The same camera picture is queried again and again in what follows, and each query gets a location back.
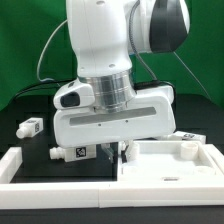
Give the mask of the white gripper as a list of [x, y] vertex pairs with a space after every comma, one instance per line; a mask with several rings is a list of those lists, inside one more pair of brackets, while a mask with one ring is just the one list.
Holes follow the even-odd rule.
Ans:
[[101, 149], [113, 162], [109, 143], [123, 141], [121, 159], [127, 163], [132, 140], [175, 130], [173, 101], [174, 90], [168, 84], [153, 82], [136, 90], [125, 79], [77, 79], [54, 96], [56, 142], [63, 148], [102, 144]]

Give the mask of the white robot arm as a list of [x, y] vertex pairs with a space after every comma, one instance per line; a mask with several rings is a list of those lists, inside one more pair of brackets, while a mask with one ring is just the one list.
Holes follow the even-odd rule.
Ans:
[[53, 159], [96, 156], [98, 144], [158, 137], [175, 130], [174, 90], [131, 82], [131, 53], [175, 51], [190, 18], [184, 0], [66, 0], [77, 79], [54, 96]]

